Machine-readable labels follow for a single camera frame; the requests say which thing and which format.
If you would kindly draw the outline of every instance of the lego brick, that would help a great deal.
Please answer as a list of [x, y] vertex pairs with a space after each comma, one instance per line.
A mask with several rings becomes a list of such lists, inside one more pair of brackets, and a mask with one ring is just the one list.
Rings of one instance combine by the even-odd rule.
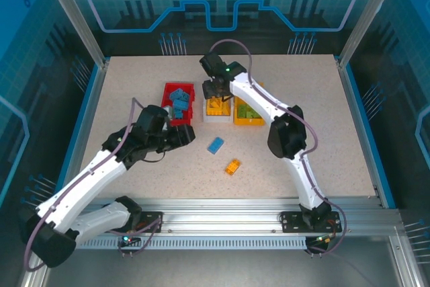
[[224, 141], [220, 137], [216, 137], [214, 141], [212, 141], [212, 144], [209, 145], [208, 150], [212, 154], [216, 154], [217, 151], [220, 150], [222, 144], [224, 144]]
[[173, 101], [173, 107], [180, 110], [188, 110], [188, 102], [176, 99]]
[[182, 110], [175, 109], [175, 119], [182, 119], [182, 118], [183, 118]]
[[182, 92], [181, 100], [182, 100], [182, 101], [185, 101], [185, 102], [189, 102], [189, 94], [188, 94], [188, 93], [186, 93], [185, 91], [184, 91], [184, 92]]
[[210, 108], [221, 108], [222, 102], [220, 97], [213, 97], [209, 99], [209, 107]]
[[226, 173], [229, 175], [233, 175], [235, 171], [237, 171], [239, 166], [241, 166], [241, 162], [238, 161], [237, 159], [233, 159], [231, 163], [227, 166]]
[[261, 118], [261, 116], [253, 108], [250, 107], [249, 111], [251, 111], [252, 118]]
[[237, 110], [237, 118], [246, 118], [247, 117], [247, 105], [241, 104]]
[[179, 99], [183, 95], [183, 90], [181, 88], [176, 89], [174, 92], [170, 93], [169, 99], [171, 101], [175, 101], [176, 99]]

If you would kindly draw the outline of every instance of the metal post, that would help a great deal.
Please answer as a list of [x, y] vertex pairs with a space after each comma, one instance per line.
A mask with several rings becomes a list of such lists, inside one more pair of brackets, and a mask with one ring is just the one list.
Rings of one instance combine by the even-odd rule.
[[85, 47], [87, 48], [91, 58], [94, 60], [94, 63], [103, 68], [105, 64], [105, 56], [101, 51], [97, 40], [95, 40], [93, 33], [91, 32], [85, 18], [83, 17], [81, 11], [79, 10], [78, 5], [75, 0], [58, 0], [61, 4], [61, 7], [69, 17], [73, 27], [75, 27], [79, 37], [82, 39]]
[[361, 13], [357, 24], [348, 38], [342, 53], [339, 55], [339, 64], [341, 67], [345, 67], [348, 64], [383, 2], [384, 0], [368, 1], [368, 4], [364, 8], [363, 13]]

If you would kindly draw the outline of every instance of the orange block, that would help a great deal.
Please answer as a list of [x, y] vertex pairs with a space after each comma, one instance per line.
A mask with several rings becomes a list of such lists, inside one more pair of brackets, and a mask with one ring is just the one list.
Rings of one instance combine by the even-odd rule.
[[239, 168], [239, 166], [241, 166], [241, 162], [238, 161], [237, 159], [233, 159], [231, 161], [230, 164], [228, 164], [227, 168], [226, 168], [226, 173], [229, 175], [233, 175], [235, 173], [235, 171], [237, 171], [237, 169]]

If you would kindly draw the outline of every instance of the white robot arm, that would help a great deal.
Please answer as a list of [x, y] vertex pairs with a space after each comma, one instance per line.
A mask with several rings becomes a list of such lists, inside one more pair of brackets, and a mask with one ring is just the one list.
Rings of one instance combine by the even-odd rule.
[[165, 154], [195, 138], [187, 124], [170, 126], [167, 111], [157, 106], [145, 107], [127, 136], [125, 132], [126, 127], [111, 134], [90, 164], [49, 200], [35, 210], [20, 210], [21, 239], [48, 267], [60, 265], [77, 245], [106, 231], [115, 229], [125, 234], [140, 228], [146, 222], [142, 209], [127, 196], [100, 210], [80, 213], [135, 162], [145, 161], [147, 153]]
[[303, 221], [313, 230], [331, 212], [331, 206], [316, 183], [307, 156], [302, 154], [306, 148], [305, 127], [285, 112], [289, 111], [303, 119], [302, 110], [298, 106], [291, 108], [274, 98], [238, 62], [227, 65], [215, 52], [210, 52], [200, 60], [200, 64], [211, 78], [203, 83], [206, 99], [235, 95], [270, 125], [267, 140], [269, 149], [286, 162], [298, 192]]
[[[262, 88], [256, 81], [254, 81], [253, 84], [255, 87], [259, 88], [259, 91], [262, 91], [265, 95], [268, 95], [270, 98], [272, 98], [273, 101], [277, 101], [278, 106], [288, 108], [288, 105], [276, 100], [276, 98], [264, 90], [264, 88]], [[275, 121], [275, 117], [281, 117], [285, 114], [283, 110], [268, 103], [266, 99], [264, 99], [254, 90], [253, 87], [249, 86], [247, 73], [241, 73], [237, 75], [234, 78], [234, 81], [230, 82], [230, 92], [249, 104], [267, 122], [267, 124], [271, 124], [273, 121]], [[301, 152], [302, 150], [298, 151], [294, 155], [293, 159], [283, 157], [283, 160], [285, 161], [293, 177], [300, 204], [303, 207], [312, 210], [323, 203], [323, 200], [321, 200], [321, 198], [316, 195], [316, 192], [312, 189], [310, 182], [306, 177], [302, 163], [299, 161]], [[305, 162], [308, 166], [307, 168], [312, 176], [313, 182], [316, 183], [314, 174], [308, 162], [308, 157], [305, 155], [303, 158], [305, 159]]]

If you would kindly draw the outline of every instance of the blue block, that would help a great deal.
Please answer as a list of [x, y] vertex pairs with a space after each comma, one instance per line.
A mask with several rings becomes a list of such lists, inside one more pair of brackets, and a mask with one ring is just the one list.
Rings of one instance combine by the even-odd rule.
[[175, 110], [175, 119], [182, 119], [182, 118], [183, 118], [182, 110]]
[[183, 93], [182, 93], [181, 100], [182, 100], [182, 101], [189, 102], [189, 94], [188, 94], [188, 93], [186, 93], [186, 92], [183, 92]]
[[212, 154], [216, 154], [217, 151], [220, 150], [222, 144], [224, 144], [224, 141], [220, 137], [216, 137], [214, 141], [212, 141], [212, 144], [209, 145], [208, 150]]
[[179, 89], [176, 89], [174, 92], [170, 93], [169, 99], [171, 101], [174, 101], [176, 99], [181, 98], [182, 95], [183, 95], [183, 90], [181, 88], [179, 88]]
[[173, 101], [173, 108], [179, 110], [188, 110], [188, 102], [176, 99], [175, 101]]

